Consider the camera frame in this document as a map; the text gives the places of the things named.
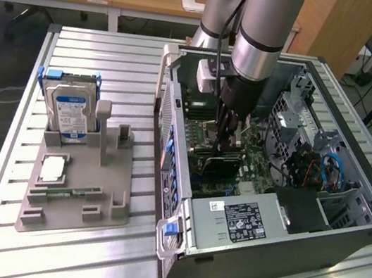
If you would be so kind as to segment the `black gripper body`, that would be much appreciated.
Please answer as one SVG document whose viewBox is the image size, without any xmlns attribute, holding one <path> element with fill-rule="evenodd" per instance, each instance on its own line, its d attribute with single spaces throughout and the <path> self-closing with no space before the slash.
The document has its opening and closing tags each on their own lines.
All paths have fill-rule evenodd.
<svg viewBox="0 0 372 278">
<path fill-rule="evenodd" d="M 267 82 L 267 78 L 255 82 L 238 75 L 228 76 L 221 89 L 221 100 L 240 120 L 245 120 L 256 108 Z"/>
</svg>

